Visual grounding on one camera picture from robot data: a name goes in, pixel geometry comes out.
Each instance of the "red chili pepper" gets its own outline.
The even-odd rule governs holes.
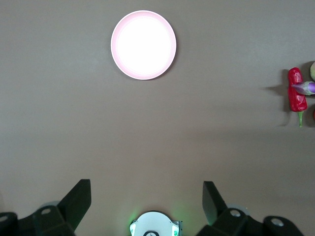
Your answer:
[[[302,127],[303,112],[307,109],[305,95],[299,94],[292,85],[303,82],[303,77],[299,68],[292,68],[289,70],[289,101],[291,110],[297,112],[300,119],[300,127]]]

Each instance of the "metal bolt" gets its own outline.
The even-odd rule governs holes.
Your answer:
[[[235,217],[240,217],[241,214],[238,210],[231,210],[230,211],[231,215],[235,216]]]
[[[45,215],[45,214],[48,214],[48,213],[50,213],[50,212],[51,212],[51,210],[50,210],[49,208],[46,208],[46,209],[44,209],[44,210],[41,211],[41,214],[42,214],[42,215]]]
[[[284,225],[284,223],[283,223],[281,220],[279,220],[278,218],[273,218],[273,219],[271,219],[271,222],[272,222],[274,225],[279,226],[279,227],[282,227],[282,226]]]
[[[6,221],[9,217],[7,217],[6,215],[0,217],[0,222]]]

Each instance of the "round plate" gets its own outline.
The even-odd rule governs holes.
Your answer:
[[[176,52],[176,38],[170,24],[151,11],[135,11],[116,25],[111,51],[116,65],[126,75],[149,80],[164,73]]]

